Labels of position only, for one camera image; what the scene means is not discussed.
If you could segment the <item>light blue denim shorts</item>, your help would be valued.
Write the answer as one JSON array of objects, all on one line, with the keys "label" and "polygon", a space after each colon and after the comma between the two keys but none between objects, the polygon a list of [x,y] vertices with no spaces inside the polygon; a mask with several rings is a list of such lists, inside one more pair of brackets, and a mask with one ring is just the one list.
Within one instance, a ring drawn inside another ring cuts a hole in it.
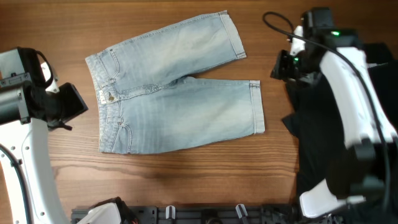
[{"label": "light blue denim shorts", "polygon": [[99,151],[158,154],[265,131],[261,83],[197,74],[246,56],[226,11],[202,14],[86,58]]}]

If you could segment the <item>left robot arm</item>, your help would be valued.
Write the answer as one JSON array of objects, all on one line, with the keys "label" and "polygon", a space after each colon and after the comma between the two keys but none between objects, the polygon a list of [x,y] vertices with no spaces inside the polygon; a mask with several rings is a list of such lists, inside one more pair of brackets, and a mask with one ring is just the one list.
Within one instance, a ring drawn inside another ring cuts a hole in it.
[{"label": "left robot arm", "polygon": [[75,86],[57,86],[42,52],[1,53],[1,166],[14,223],[69,223],[53,177],[49,132],[88,107]]}]

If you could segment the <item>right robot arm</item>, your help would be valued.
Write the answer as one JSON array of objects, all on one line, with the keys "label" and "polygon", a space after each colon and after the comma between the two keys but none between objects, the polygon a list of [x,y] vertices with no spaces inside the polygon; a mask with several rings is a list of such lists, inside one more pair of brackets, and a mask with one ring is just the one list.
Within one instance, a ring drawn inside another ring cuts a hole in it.
[{"label": "right robot arm", "polygon": [[397,222],[397,61],[315,7],[286,32],[271,73],[285,82],[298,139],[296,223]]}]

